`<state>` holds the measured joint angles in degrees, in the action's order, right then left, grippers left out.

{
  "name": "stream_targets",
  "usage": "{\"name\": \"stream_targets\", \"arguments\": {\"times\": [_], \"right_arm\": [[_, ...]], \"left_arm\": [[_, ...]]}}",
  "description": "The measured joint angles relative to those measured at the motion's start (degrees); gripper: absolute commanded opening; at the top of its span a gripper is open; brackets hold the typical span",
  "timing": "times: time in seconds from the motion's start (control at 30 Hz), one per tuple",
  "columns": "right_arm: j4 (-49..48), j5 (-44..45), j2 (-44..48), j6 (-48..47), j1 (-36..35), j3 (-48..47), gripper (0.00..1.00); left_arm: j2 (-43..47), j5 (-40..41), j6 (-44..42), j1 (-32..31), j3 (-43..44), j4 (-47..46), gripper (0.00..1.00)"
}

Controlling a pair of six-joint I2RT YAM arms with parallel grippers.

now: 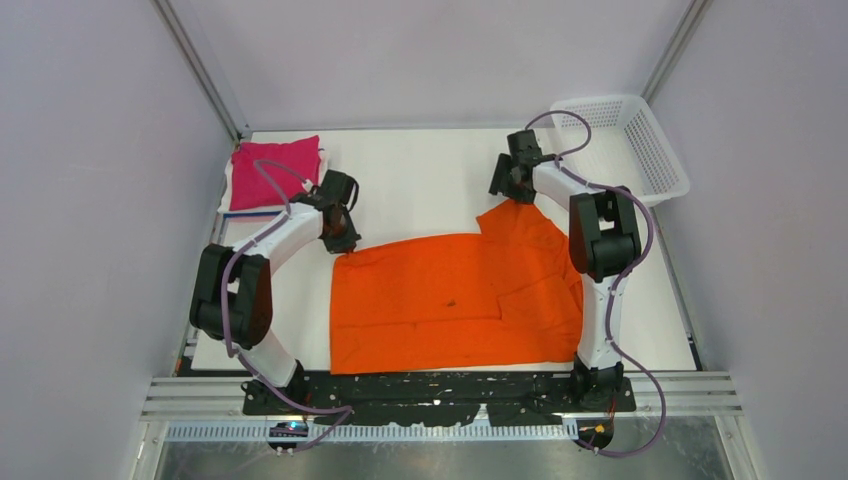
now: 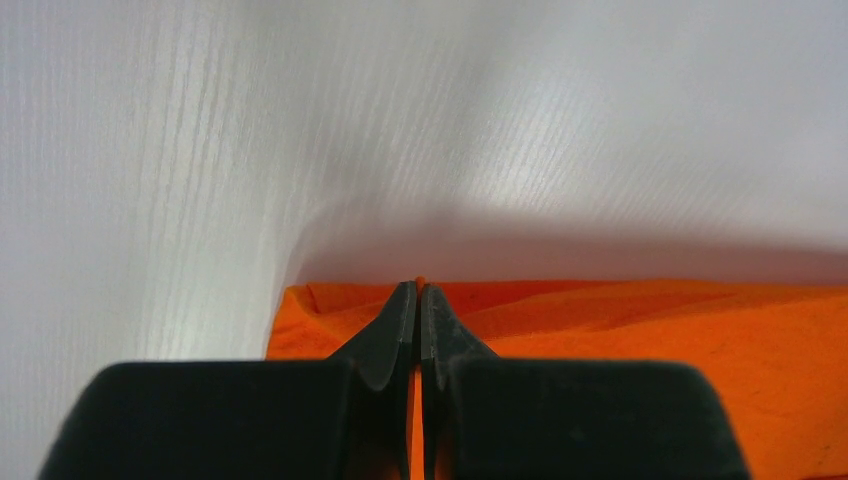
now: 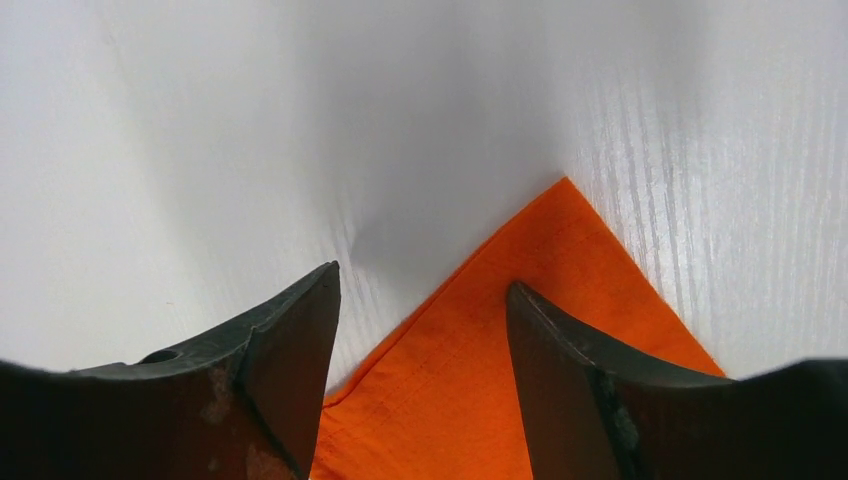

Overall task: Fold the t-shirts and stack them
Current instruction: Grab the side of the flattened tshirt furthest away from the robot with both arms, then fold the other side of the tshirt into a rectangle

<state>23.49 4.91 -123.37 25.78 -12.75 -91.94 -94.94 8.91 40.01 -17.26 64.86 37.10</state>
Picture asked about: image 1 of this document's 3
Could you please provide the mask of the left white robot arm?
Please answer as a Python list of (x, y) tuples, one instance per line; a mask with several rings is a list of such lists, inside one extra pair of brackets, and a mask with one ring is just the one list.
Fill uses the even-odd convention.
[(298, 412), (307, 398), (301, 363), (271, 330), (272, 276), (306, 245), (322, 241), (330, 254), (352, 252), (360, 235), (351, 209), (359, 184), (337, 170), (307, 191), (284, 198), (281, 211), (233, 246), (210, 244), (201, 253), (189, 322), (224, 344), (271, 385), (268, 400), (280, 412)]

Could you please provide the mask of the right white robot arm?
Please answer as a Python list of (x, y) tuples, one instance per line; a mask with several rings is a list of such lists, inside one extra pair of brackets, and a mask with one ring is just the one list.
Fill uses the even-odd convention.
[(489, 192), (523, 203), (544, 195), (568, 212), (569, 256), (581, 276), (584, 313), (567, 398), (584, 410), (607, 409), (624, 386), (615, 337), (627, 277), (643, 256), (632, 196), (579, 178), (557, 155), (543, 152), (532, 130), (512, 133), (506, 142)]

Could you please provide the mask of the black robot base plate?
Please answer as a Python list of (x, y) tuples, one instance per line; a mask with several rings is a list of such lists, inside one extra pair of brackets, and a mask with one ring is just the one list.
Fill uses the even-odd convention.
[(616, 392), (573, 395), (568, 374), (557, 372), (411, 372), (332, 375), (308, 371), (287, 396), (319, 410), (329, 426), (349, 406), (346, 424), (356, 426), (466, 426), (484, 413), (496, 426), (553, 425), (562, 414), (630, 413), (636, 402), (630, 383)]

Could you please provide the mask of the orange t shirt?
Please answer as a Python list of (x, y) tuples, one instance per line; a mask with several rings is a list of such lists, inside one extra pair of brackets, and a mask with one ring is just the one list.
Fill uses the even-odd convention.
[(330, 369), (364, 374), (569, 363), (583, 288), (568, 236), (536, 206), (507, 200), (478, 231), (339, 257)]

